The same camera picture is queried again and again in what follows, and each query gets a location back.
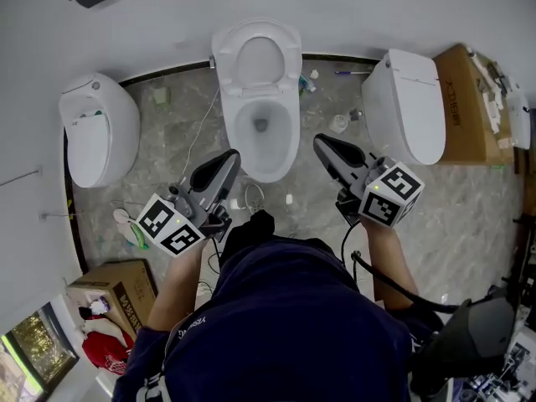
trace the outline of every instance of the red cloth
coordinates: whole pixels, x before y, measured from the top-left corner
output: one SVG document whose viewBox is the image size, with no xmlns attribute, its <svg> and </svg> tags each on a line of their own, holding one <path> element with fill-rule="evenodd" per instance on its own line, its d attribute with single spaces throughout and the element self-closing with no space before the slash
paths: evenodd
<svg viewBox="0 0 536 402">
<path fill-rule="evenodd" d="M 134 342 L 126 332 L 122 331 L 122 334 L 126 341 L 126 348 L 117 338 L 100 332 L 88 333 L 87 339 L 82 343 L 82 348 L 96 367 L 108 369 L 117 375 L 123 375 L 128 353 Z"/>
</svg>

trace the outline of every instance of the smart toilet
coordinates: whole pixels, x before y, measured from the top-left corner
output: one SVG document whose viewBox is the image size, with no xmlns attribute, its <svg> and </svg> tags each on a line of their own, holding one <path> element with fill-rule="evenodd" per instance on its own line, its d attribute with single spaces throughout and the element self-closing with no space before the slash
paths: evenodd
<svg viewBox="0 0 536 402">
<path fill-rule="evenodd" d="M 216 33 L 212 51 L 229 144 L 253 179 L 276 182 L 300 142 L 300 34 L 273 19 L 250 19 Z"/>
<path fill-rule="evenodd" d="M 106 186 L 128 173 L 137 155 L 140 113 L 119 84 L 100 73 L 82 76 L 65 87 L 59 113 L 78 186 Z"/>
<path fill-rule="evenodd" d="M 391 49 L 361 86 L 368 135 L 381 154 L 431 165 L 445 150 L 445 112 L 432 59 Z"/>
</svg>

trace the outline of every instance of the white sticker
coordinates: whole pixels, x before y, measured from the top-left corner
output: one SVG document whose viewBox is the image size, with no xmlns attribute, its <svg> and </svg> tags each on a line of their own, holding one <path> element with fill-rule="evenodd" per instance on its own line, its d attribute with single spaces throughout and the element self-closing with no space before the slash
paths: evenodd
<svg viewBox="0 0 536 402">
<path fill-rule="evenodd" d="M 156 194 L 144 207 L 136 223 L 154 245 L 173 257 L 204 239 L 204 235 L 187 218 Z"/>
</svg>

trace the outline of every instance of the toilet lid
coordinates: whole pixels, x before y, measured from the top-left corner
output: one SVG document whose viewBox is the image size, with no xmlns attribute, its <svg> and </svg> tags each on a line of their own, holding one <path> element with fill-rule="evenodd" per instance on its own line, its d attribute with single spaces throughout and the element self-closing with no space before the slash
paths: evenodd
<svg viewBox="0 0 536 402">
<path fill-rule="evenodd" d="M 443 96 L 432 59 L 391 49 L 391 73 L 397 114 L 407 148 L 426 165 L 438 162 L 445 149 Z"/>
<path fill-rule="evenodd" d="M 103 111 L 80 116 L 69 129 L 69 171 L 81 188 L 90 188 L 102 176 L 108 161 L 110 127 Z"/>
<path fill-rule="evenodd" d="M 272 19 L 245 21 L 213 37 L 219 83 L 230 95 L 281 93 L 302 71 L 299 33 Z"/>
</svg>

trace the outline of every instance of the marble floor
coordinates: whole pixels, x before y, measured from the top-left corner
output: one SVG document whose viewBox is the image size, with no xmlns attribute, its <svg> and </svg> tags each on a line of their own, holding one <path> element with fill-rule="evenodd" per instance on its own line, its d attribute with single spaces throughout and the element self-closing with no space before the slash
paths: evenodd
<svg viewBox="0 0 536 402">
<path fill-rule="evenodd" d="M 347 224 L 334 206 L 338 185 L 327 175 L 312 150 L 312 139 L 319 132 L 348 142 L 369 145 L 363 119 L 350 123 L 341 135 L 329 131 L 336 114 L 362 110 L 360 85 L 363 76 L 337 76 L 335 70 L 366 70 L 364 64 L 307 60 L 303 72 L 316 69 L 317 90 L 304 92 L 300 99 L 301 140 L 293 167 L 278 183 L 262 184 L 265 208 L 276 218 L 276 233 L 297 238 L 318 237 L 340 255 L 340 244 Z M 158 106 L 152 91 L 166 86 L 171 91 L 167 105 Z M 178 181 L 201 119 L 218 90 L 215 71 L 192 70 L 128 86 L 142 116 L 140 150 L 132 170 L 120 181 L 105 188 L 75 187 L 75 204 L 80 235 L 90 267 L 107 260 L 145 257 L 160 283 L 170 257 L 155 246 L 139 250 L 129 245 L 116 230 L 112 212 L 124 207 L 132 218 L 162 183 Z M 219 97 L 203 125 L 192 150 L 194 166 L 205 153 L 229 147 Z M 508 272 L 513 252 L 515 225 L 512 218 L 520 211 L 521 186 L 513 168 L 413 166 L 425 182 L 424 193 L 413 212 L 397 226 L 409 267 L 422 295 L 440 302 L 460 302 L 478 298 L 490 284 Z M 244 207 L 245 186 L 252 181 L 241 173 L 229 195 Z M 287 195 L 292 197 L 287 203 Z M 230 210 L 234 224 L 245 222 L 247 209 Z M 347 244 L 349 253 L 361 250 L 369 257 L 367 237 L 356 228 Z M 217 274 L 207 258 L 214 252 L 208 244 L 204 252 L 201 280 L 212 287 Z M 217 267 L 216 258 L 211 265 Z M 372 296 L 372 279 L 358 270 L 359 286 Z M 200 297 L 205 285 L 199 286 Z"/>
</svg>

